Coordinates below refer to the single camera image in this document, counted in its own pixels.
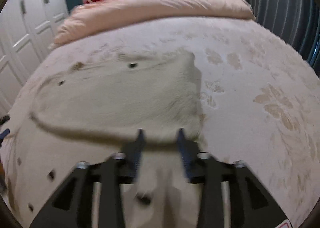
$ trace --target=folded beige cloth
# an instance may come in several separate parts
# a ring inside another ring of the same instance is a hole
[[[77,6],[58,28],[55,46],[130,24],[175,16],[253,19],[245,0],[104,0]]]
[[[174,142],[179,128],[200,132],[194,55],[120,55],[101,64],[77,64],[40,86],[32,115],[62,135],[132,141],[137,130],[149,142]]]

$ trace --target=red-bordered sticker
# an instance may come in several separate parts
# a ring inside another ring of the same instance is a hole
[[[292,228],[292,226],[291,226],[289,220],[285,220],[275,228]]]

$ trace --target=bed sheet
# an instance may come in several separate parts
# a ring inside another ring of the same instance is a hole
[[[37,86],[77,62],[98,63],[126,53],[168,55],[181,49],[195,55],[204,149],[220,161],[247,162],[293,227],[303,222],[320,196],[319,78],[291,46],[254,21],[193,17],[159,19],[87,37],[54,50],[39,66],[10,111],[6,126],[13,135],[0,150],[6,200],[24,227],[76,162],[98,163],[119,149],[98,140],[53,136],[26,120]],[[21,129],[29,134],[20,136]],[[153,166],[149,171],[155,180],[164,175],[163,169],[180,164],[171,153],[150,152],[144,157]],[[47,178],[52,169],[54,181]],[[194,227],[197,197],[179,194],[187,186],[178,178],[181,173],[178,167],[169,174],[172,194],[179,195],[178,226]],[[147,190],[161,189],[150,182],[150,175],[141,183],[149,180]],[[125,200],[133,200],[135,189],[125,190]],[[162,203],[155,198],[155,204]],[[125,209],[130,227],[149,227],[149,222],[159,220],[160,212],[138,208]],[[136,211],[148,217],[137,220]]]

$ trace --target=pink blanket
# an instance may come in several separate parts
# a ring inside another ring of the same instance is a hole
[[[245,0],[104,0],[74,8],[58,28],[54,43],[57,47],[98,32],[176,16],[255,20]]]

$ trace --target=white wardrobe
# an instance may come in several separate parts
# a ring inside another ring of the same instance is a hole
[[[0,116],[49,54],[57,27],[68,16],[65,0],[8,0],[0,13]]]

